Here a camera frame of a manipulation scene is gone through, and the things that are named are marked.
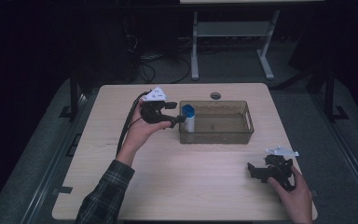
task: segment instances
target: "person's right hand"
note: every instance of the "person's right hand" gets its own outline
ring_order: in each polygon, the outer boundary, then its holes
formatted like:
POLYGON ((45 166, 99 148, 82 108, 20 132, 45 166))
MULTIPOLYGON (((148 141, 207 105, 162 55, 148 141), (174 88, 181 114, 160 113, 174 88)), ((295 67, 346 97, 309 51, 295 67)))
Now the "person's right hand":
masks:
POLYGON ((292 166, 292 171, 296 181, 294 190, 286 191, 273 177, 268 179, 268 183, 277 191, 283 207, 293 223, 312 223, 312 194, 304 176, 295 166, 292 166))

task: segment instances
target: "black cable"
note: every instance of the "black cable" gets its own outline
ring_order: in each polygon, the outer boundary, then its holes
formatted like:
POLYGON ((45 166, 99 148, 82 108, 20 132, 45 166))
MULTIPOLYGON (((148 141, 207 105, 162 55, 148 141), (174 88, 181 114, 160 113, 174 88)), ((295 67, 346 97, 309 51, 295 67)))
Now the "black cable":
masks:
POLYGON ((130 128, 130 122, 131 122, 131 119, 133 116, 133 112, 135 111, 135 108, 139 103, 139 99, 141 99, 142 96, 147 95, 148 93, 150 93, 150 91, 145 91, 145 92, 141 93, 136 98, 136 100, 132 103, 130 113, 126 118, 126 122, 124 123, 123 129, 121 130, 120 138, 118 139, 116 156, 118 155, 118 152, 121 150, 121 147, 123 146, 124 137, 126 136, 128 129, 130 128))
POLYGON ((188 76, 188 74, 190 74, 190 70, 191 70, 190 63, 188 63, 184 58, 178 57, 178 59, 182 60, 183 62, 185 62, 187 64, 187 72, 185 73, 184 76, 182 76, 181 78, 177 79, 176 81, 171 82, 170 84, 178 83, 178 82, 182 81, 183 79, 185 79, 188 76))
POLYGON ((141 73, 141 77, 142 77, 142 79, 145 81, 145 84, 152 83, 152 82, 153 82, 153 79, 156 77, 156 70, 155 70, 152 66, 150 66, 150 65, 148 65, 148 64, 146 64, 146 63, 142 63, 141 66, 142 66, 142 70, 144 71, 143 73, 141 73), (147 75, 144 66, 150 68, 150 69, 153 71, 153 75, 152 75, 151 78, 149 78, 149 76, 147 75))

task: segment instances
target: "black object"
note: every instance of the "black object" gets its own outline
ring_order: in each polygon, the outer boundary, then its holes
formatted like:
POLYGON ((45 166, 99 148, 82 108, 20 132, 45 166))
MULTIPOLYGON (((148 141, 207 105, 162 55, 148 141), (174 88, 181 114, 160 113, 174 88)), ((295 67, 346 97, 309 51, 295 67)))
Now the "black object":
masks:
POLYGON ((289 191, 295 189, 295 186, 292 186, 288 179, 293 174, 291 170, 292 159, 286 161, 283 156, 267 155, 265 161, 266 165, 268 165, 267 168, 255 168, 248 162, 248 170, 252 178, 257 178, 262 183, 267 183, 269 177, 273 177, 284 189, 289 191))
POLYGON ((162 121, 170 121, 173 128, 176 123, 183 123, 186 120, 186 116, 178 115, 176 118, 168 115, 163 115, 161 109, 175 109, 176 102, 164 102, 164 101, 152 101, 144 102, 141 106, 141 117, 147 123, 159 123, 162 121))

